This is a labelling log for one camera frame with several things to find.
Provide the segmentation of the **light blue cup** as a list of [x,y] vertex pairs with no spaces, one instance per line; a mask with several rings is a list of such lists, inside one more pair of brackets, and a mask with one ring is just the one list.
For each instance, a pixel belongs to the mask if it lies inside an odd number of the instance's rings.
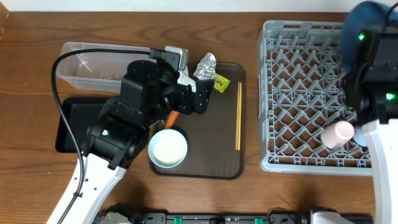
[[364,132],[363,132],[363,127],[362,126],[357,126],[357,130],[353,136],[354,141],[362,146],[362,147],[367,147],[368,144],[364,138]]

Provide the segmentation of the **pink cup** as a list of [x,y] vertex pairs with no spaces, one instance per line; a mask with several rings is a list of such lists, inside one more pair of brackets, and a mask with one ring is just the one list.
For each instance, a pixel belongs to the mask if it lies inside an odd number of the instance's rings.
[[324,146],[330,149],[346,144],[354,135],[354,127],[347,121],[338,121],[327,126],[320,135]]

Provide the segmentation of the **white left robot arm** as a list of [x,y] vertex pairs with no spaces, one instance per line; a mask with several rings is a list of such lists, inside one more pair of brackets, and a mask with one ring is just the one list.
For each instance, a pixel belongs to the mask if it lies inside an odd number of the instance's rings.
[[[118,97],[108,99],[97,120],[78,142],[65,116],[55,76],[59,63],[87,53],[138,54],[127,66]],[[207,110],[214,81],[197,80],[196,90],[178,83],[187,66],[184,49],[179,52],[148,50],[82,49],[59,56],[51,72],[52,92],[60,116],[78,155],[67,189],[52,212],[49,223],[92,223],[104,200],[122,179],[133,160],[145,148],[150,127],[172,111],[190,115]]]

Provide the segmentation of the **dark blue plate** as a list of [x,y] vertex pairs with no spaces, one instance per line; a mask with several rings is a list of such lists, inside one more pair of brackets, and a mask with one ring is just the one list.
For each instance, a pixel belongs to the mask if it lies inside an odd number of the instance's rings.
[[354,60],[359,44],[359,35],[366,26],[381,25],[385,21],[390,6],[375,1],[364,1],[355,6],[348,14],[338,50],[342,59],[343,68],[347,74],[354,68]]

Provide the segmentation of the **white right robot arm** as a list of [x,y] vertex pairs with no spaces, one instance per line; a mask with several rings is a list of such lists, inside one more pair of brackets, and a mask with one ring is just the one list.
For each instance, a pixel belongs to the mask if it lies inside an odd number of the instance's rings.
[[364,27],[354,37],[354,64],[344,84],[368,145],[375,223],[397,223],[397,28]]

